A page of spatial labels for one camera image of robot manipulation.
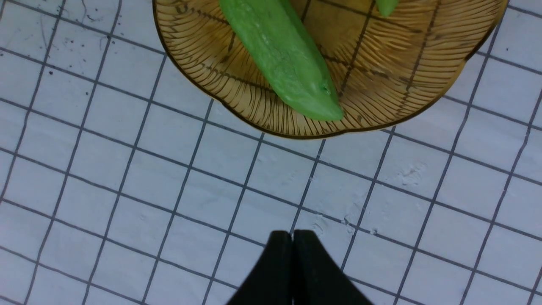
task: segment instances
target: patterned plate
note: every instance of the patterned plate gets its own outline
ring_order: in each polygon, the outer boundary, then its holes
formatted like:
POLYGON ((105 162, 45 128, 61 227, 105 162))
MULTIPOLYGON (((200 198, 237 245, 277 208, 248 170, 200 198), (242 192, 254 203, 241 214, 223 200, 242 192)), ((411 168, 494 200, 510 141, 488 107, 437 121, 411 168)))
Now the patterned plate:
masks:
POLYGON ((153 0, 179 70, 248 124, 288 138, 387 128, 434 104, 501 19, 507 0, 401 0, 384 19, 372 0, 291 0, 326 59, 345 117, 308 119, 273 92, 218 0, 153 0))

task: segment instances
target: white tile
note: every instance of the white tile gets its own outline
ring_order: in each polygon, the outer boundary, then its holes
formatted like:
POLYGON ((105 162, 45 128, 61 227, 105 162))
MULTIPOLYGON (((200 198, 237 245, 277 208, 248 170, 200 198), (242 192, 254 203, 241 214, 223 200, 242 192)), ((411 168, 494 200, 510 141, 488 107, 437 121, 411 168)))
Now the white tile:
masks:
POLYGON ((534 118, 533 125, 542 128, 542 107, 538 107, 537 115, 534 118))
POLYGON ((34 263, 4 250, 0 250, 0 262, 0 295, 23 303, 34 273, 34 263))
POLYGON ((369 299, 369 301, 372 302, 372 305, 393 305, 393 301, 395 300, 394 296, 356 282, 353 284, 369 299))
POLYGON ((0 102, 0 147, 15 151, 23 131, 25 115, 26 110, 0 102))
POLYGON ((526 126, 471 109, 455 152, 510 170, 526 131, 526 126))
POLYGON ((255 140, 206 125, 194 160, 194 167, 244 183, 256 146, 255 140))
POLYGON ((470 285, 464 305, 527 304, 528 299, 528 291, 477 274, 470 285))
POLYGON ((434 206, 420 241, 420 249, 474 267, 489 223, 434 206))
POLYGON ((470 58, 446 95, 462 101, 469 101, 482 64, 483 56, 476 54, 470 58))
POLYGON ((106 242, 92 282, 141 300, 155 259, 106 242))
POLYGON ((281 147, 296 151, 306 156, 315 158, 320 150, 322 140, 293 140, 265 134, 264 141, 279 145, 281 147))
POLYGON ((542 237, 540 198, 542 198, 542 186, 513 177, 496 221, 542 237))
POLYGON ((542 89, 542 75, 489 59, 473 104, 529 122, 542 89))
POLYGON ((401 294, 424 304, 457 305, 470 271, 416 253, 401 294))
POLYGON ((100 82, 149 98, 163 55, 111 39, 100 82))
POLYGON ((136 141, 147 102, 98 86, 85 127, 128 144, 136 141))
POLYGON ((0 97, 23 106, 29 106, 36 88, 41 65, 19 56, 0 52, 0 69, 2 71, 16 71, 11 73, 9 77, 2 78, 0 97))
POLYGON ((358 232, 344 272, 360 281, 396 292, 411 254, 410 249, 358 232))
POLYGON ((57 169, 66 170, 79 130, 31 113, 19 153, 57 169))
POLYGON ((478 270, 533 287, 542 266, 542 243, 501 227, 493 227, 478 270))
POLYGON ((216 278, 241 286, 260 258, 263 247, 230 236, 218 265, 216 278))
POLYGON ((369 180, 319 164, 303 206, 357 224, 370 186, 369 180))
POLYGON ((186 168, 136 151, 122 192, 173 210, 186 168))
POLYGON ((375 185, 361 228, 414 246, 428 208, 428 201, 375 185))
POLYGON ((85 230, 103 235, 116 194, 69 177, 56 217, 85 230))
POLYGON ((235 217, 232 232, 265 244, 274 230, 290 231, 297 208, 246 191, 235 217))
POLYGON ((227 230, 239 195, 241 187, 193 170, 177 212, 227 230))
POLYGON ((202 122, 152 105, 138 147, 190 163, 202 122))
POLYGON ((122 3, 115 35, 162 50, 152 13, 152 2, 131 0, 122 3))
POLYGON ((83 301, 86 284, 58 272, 38 267, 29 305, 72 305, 83 301))
POLYGON ((81 125, 92 87, 90 81, 46 69, 32 109, 81 125))
POLYGON ((58 15, 60 13, 59 7, 60 5, 62 5, 62 0, 17 0, 17 2, 29 5, 38 10, 49 12, 54 15, 58 15))
POLYGON ((62 17, 82 21, 86 26, 109 33, 115 21, 117 5, 118 1, 110 0, 85 0, 84 5, 83 1, 66 1, 62 17))
POLYGON ((542 14, 542 3, 531 0, 510 0, 510 5, 520 9, 542 14))
POLYGON ((397 125, 395 132, 440 148, 451 149, 465 117, 466 108, 465 105, 441 98, 421 115, 397 125))
POLYGON ((307 211, 299 213, 295 229, 314 231, 337 266, 342 265, 354 234, 354 228, 349 225, 307 211))
POLYGON ((314 161, 262 144, 248 186, 298 204, 313 165, 314 161))
POLYGON ((186 79, 173 62, 167 59, 156 87, 154 101, 204 118, 211 98, 186 79))
POLYGON ((432 198, 447 160, 444 152, 394 137, 378 180, 432 198))
POLYGON ((495 30, 491 31, 490 36, 487 38, 486 42, 483 43, 483 45, 480 47, 479 51, 488 53, 489 52, 489 45, 491 44, 491 40, 493 39, 493 36, 495 35, 495 30))
POLYGON ((126 146, 83 132, 70 172, 99 185, 118 189, 130 152, 126 146))
POLYGON ((106 44, 106 35, 61 20, 47 63, 95 79, 106 44))
POLYGON ((491 219, 507 178, 507 174, 453 157, 437 200, 491 219))
POLYGON ((108 293, 96 287, 88 290, 86 305, 135 305, 134 302, 125 298, 108 293))
POLYGON ((0 151, 0 188, 4 189, 5 180, 8 177, 9 167, 13 160, 13 155, 0 151))
POLYGON ((36 259, 49 223, 43 216, 3 202, 0 205, 0 245, 36 259))
POLYGON ((172 265, 158 263, 146 302, 154 304, 201 304, 209 280, 172 265))
POLYGON ((175 217, 167 234, 162 258, 211 275, 224 238, 223 232, 175 217))
POLYGON ((542 305, 542 296, 535 295, 531 305, 542 305))
POLYGON ((409 301, 399 299, 399 301, 397 302, 397 305, 415 305, 415 304, 409 301))
POLYGON ((388 137, 375 131, 327 139, 320 160, 373 178, 388 137))
POLYGON ((88 279, 101 242, 101 238, 54 222, 40 262, 69 275, 88 279))
POLYGON ((538 52, 542 49, 542 40, 538 39, 541 27, 541 18, 507 10, 491 54, 541 71, 542 58, 538 52))
POLYGON ((37 60, 45 59, 55 19, 17 4, 5 4, 0 45, 37 60))
POLYGON ((211 290, 207 296, 206 305, 224 305, 227 304, 231 297, 235 294, 236 290, 232 287, 222 285, 217 282, 213 282, 211 290))
POLYGON ((64 175, 17 158, 5 198, 36 211, 52 215, 64 175))
POLYGON ((242 132, 244 134, 259 137, 261 131, 245 123, 228 109, 226 109, 219 101, 214 101, 209 114, 209 121, 242 132))
POLYGON ((108 237, 129 247, 157 255, 171 214, 120 197, 108 237))
POLYGON ((531 130, 515 173, 542 182, 542 131, 531 130))

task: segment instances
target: green vegetable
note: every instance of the green vegetable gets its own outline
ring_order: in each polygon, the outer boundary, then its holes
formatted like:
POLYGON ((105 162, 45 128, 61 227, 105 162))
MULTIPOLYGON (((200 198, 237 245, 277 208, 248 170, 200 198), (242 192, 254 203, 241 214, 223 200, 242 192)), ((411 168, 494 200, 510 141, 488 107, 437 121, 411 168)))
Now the green vegetable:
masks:
POLYGON ((399 4, 399 0, 376 0, 376 4, 380 14, 383 17, 388 17, 391 15, 393 10, 395 10, 397 4, 399 4))
POLYGON ((220 8, 287 105, 315 120, 343 118, 326 62, 289 0, 220 0, 220 8))

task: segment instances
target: table surface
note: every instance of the table surface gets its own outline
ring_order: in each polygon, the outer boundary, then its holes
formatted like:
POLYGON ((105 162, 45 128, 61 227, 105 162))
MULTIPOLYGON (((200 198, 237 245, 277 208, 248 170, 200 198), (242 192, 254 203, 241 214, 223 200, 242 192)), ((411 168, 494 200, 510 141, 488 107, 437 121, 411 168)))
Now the table surface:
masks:
POLYGON ((224 304, 294 228, 377 305, 542 304, 541 1, 422 115, 302 142, 184 79, 151 0, 0 2, 0 304, 224 304))

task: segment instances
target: black object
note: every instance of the black object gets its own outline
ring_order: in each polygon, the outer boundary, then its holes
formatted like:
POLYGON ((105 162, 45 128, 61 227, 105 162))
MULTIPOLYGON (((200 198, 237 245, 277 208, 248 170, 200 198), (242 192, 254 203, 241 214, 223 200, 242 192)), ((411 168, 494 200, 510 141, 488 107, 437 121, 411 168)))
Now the black object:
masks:
POLYGON ((372 305, 313 231, 273 231, 260 259, 227 305, 372 305))

